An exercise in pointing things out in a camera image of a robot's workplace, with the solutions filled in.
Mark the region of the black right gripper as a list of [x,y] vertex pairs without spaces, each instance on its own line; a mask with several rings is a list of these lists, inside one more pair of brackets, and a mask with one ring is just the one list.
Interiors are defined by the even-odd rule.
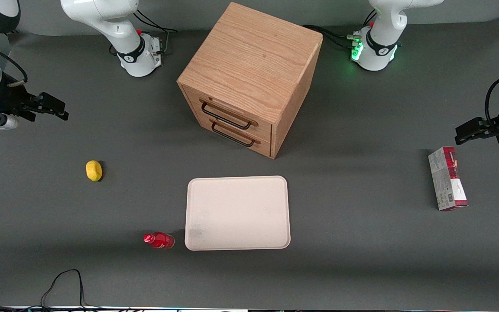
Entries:
[[65,111],[65,103],[56,97],[42,92],[36,97],[26,91],[22,82],[0,83],[0,114],[11,114],[30,122],[36,120],[37,114],[49,114],[67,121],[69,113]]

